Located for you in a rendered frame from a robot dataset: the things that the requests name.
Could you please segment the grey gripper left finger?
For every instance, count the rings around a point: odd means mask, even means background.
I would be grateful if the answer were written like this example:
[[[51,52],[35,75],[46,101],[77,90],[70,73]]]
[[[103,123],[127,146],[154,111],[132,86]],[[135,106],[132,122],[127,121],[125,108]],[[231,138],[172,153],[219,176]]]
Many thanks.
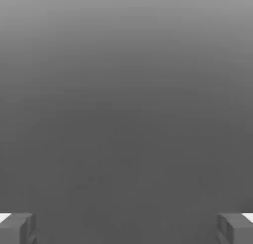
[[[36,215],[0,213],[0,244],[37,244]]]

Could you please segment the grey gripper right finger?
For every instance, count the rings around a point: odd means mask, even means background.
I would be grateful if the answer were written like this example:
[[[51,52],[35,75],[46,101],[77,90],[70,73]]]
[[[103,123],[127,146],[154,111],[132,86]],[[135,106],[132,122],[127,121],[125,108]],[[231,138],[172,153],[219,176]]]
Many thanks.
[[[253,244],[253,213],[219,213],[217,244]]]

